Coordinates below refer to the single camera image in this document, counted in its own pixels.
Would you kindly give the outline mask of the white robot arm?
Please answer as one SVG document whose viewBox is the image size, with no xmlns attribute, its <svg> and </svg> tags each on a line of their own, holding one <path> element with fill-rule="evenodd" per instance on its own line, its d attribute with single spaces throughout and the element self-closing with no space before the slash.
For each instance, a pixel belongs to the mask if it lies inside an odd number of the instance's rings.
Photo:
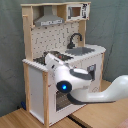
<svg viewBox="0 0 128 128">
<path fill-rule="evenodd" d="M 99 85 L 92 83 L 87 70 L 73 68 L 51 53 L 46 55 L 45 63 L 46 68 L 54 73 L 57 90 L 66 93 L 72 104 L 111 103 L 128 98 L 128 75 L 117 77 L 106 90 L 94 92 Z"/>
</svg>

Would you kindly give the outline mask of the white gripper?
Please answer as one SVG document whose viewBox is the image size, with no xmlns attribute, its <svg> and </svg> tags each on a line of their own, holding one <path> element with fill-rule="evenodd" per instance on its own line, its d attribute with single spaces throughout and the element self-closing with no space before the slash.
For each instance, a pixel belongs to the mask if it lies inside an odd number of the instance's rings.
<svg viewBox="0 0 128 128">
<path fill-rule="evenodd" d="M 69 71 L 69 68 L 65 65 L 65 62 L 55 57 L 51 53 L 46 55 L 45 63 L 46 68 L 52 71 L 54 74 L 60 74 Z"/>
</svg>

